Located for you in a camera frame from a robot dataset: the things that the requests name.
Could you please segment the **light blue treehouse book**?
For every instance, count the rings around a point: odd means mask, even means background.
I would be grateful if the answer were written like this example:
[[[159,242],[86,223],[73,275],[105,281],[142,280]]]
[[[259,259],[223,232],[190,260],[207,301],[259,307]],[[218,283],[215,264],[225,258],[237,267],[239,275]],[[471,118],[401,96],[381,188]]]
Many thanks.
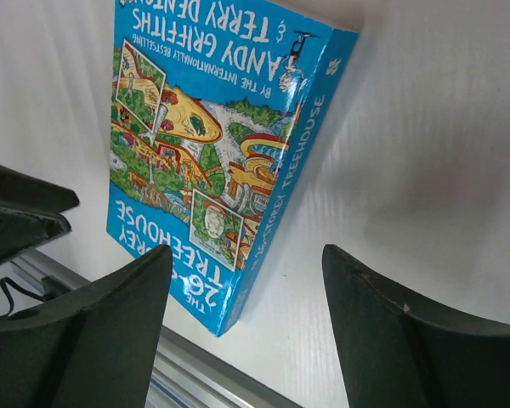
[[[169,246],[169,292],[240,318],[359,33],[287,1],[118,1],[106,230]]]

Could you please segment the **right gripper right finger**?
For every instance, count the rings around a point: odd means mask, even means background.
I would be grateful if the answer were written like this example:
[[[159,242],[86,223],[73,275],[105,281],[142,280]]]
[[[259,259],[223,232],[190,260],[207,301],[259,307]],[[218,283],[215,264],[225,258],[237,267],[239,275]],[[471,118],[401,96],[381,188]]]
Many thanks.
[[[322,273],[352,407],[510,407],[510,325],[453,309],[327,244]]]

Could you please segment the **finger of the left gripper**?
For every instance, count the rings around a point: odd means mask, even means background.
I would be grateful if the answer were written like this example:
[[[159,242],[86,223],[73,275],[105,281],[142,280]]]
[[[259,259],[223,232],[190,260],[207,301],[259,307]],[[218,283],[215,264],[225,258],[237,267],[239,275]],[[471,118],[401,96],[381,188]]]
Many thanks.
[[[62,213],[80,204],[74,190],[1,165],[0,201],[46,213]]]
[[[39,247],[70,231],[70,223],[59,213],[0,203],[0,265],[27,249]]]

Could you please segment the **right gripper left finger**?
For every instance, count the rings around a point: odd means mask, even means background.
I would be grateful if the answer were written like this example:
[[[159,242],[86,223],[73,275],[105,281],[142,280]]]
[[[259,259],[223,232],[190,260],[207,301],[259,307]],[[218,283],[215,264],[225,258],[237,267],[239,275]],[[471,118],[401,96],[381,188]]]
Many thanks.
[[[0,407],[144,406],[172,269],[172,251],[160,245],[0,317]]]

